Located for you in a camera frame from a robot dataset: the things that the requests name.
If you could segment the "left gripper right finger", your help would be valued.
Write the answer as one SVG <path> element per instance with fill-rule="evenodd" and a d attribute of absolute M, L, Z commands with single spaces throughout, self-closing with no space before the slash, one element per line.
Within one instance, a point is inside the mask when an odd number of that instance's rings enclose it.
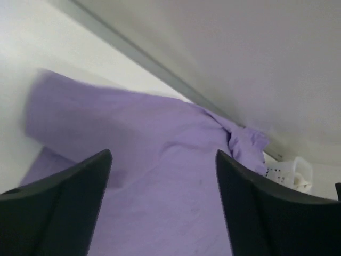
<path fill-rule="evenodd" d="M 233 255 L 340 255 L 340 201 L 294 191 L 216 154 Z"/>

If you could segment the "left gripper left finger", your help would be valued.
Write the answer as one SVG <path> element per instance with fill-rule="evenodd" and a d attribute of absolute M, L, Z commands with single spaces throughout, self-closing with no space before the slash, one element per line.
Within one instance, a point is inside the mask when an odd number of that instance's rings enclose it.
<path fill-rule="evenodd" d="M 1 194 L 1 255 L 87 255 L 111 163 L 106 149 Z"/>

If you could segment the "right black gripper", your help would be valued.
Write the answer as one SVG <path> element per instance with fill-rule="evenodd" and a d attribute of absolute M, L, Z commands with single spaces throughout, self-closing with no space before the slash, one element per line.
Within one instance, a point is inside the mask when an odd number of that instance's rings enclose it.
<path fill-rule="evenodd" d="M 337 193 L 338 200 L 341 201 L 341 183 L 340 182 L 335 184 L 335 190 Z"/>

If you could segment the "purple t-shirt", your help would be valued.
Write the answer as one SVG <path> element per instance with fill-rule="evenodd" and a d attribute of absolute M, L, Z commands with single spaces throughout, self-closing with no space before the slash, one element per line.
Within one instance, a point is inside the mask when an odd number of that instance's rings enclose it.
<path fill-rule="evenodd" d="M 30 91 L 25 133 L 43 150 L 23 184 L 111 151 L 90 255 L 231 255 L 216 153 L 266 172 L 268 139 L 256 130 L 179 99 L 96 87 L 52 71 Z"/>

